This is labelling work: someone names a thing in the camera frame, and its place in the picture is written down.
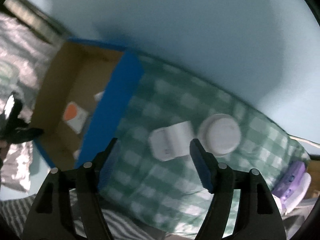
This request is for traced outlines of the white orange power bank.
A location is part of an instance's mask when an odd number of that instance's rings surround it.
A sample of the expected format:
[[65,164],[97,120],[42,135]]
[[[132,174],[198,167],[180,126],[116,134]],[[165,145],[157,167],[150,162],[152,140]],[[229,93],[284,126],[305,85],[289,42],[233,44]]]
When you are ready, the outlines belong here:
[[67,104],[62,119],[76,134],[80,134],[88,116],[88,111],[71,101]]

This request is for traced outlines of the blue-edged cardboard box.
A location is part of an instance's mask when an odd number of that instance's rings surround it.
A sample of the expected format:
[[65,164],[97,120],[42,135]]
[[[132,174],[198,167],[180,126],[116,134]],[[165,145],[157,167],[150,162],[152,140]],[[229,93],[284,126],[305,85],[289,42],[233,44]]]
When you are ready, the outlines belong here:
[[[67,40],[50,63],[31,117],[33,127],[44,129],[35,145],[48,165],[70,170],[103,151],[143,74],[137,54],[125,47]],[[94,94],[102,91],[102,99],[96,102]],[[62,119],[71,101],[89,113],[80,134]]]

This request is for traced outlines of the striped towel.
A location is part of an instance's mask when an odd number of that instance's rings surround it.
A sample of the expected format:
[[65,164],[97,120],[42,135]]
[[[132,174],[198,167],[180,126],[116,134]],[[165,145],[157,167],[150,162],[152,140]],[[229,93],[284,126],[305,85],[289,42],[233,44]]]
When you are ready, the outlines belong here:
[[1,202],[1,237],[21,239],[151,239],[94,193],[56,190]]

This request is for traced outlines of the purple tissue pack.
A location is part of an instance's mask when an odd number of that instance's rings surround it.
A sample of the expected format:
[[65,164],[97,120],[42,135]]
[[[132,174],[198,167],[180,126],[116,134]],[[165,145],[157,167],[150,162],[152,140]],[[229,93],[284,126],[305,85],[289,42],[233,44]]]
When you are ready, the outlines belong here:
[[284,204],[300,185],[305,171],[306,166],[302,161],[292,162],[280,181],[278,181],[273,188],[272,194],[279,198],[280,202]]

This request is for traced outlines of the green checkered cloth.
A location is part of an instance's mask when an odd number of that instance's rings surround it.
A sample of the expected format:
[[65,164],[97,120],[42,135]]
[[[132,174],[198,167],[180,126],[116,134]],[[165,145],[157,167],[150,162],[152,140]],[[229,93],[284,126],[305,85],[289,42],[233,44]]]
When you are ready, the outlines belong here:
[[116,130],[119,159],[100,191],[128,216],[193,239],[212,202],[189,151],[166,161],[154,157],[150,137],[160,128],[187,122],[169,139],[189,148],[206,119],[231,116],[241,131],[240,144],[217,161],[238,171],[259,170],[270,189],[293,162],[310,161],[300,143],[238,97],[178,66],[146,55],[139,59],[144,74]]

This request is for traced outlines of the round white dish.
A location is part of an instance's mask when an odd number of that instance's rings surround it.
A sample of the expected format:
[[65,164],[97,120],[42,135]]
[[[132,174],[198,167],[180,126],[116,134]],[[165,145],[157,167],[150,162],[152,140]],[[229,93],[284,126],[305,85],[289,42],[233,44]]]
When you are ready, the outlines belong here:
[[228,114],[214,114],[202,122],[197,138],[207,152],[224,157],[240,145],[240,126]]

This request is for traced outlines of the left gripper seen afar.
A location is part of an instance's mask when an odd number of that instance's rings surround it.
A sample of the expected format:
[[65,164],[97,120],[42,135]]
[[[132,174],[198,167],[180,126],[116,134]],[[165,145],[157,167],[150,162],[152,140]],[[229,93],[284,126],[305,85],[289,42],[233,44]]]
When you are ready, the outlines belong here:
[[44,129],[30,127],[19,115],[23,102],[16,92],[12,92],[1,113],[1,140],[8,144],[22,144],[33,141],[44,134]]

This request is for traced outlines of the white charger with prongs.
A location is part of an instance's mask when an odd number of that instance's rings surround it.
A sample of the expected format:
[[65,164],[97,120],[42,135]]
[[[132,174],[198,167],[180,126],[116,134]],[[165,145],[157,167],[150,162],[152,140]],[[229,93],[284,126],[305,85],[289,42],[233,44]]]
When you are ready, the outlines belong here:
[[154,158],[169,161],[189,155],[189,145],[194,138],[191,122],[184,121],[153,130],[148,141]]

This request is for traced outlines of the silver foil sheet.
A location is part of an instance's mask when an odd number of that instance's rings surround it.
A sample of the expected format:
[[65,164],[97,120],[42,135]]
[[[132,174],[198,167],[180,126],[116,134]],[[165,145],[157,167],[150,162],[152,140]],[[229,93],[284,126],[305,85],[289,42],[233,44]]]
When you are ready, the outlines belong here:
[[[23,102],[20,117],[30,121],[37,94],[61,43],[49,44],[16,18],[1,13],[1,107],[16,92]],[[1,184],[16,191],[30,190],[33,144],[11,145],[1,169]]]

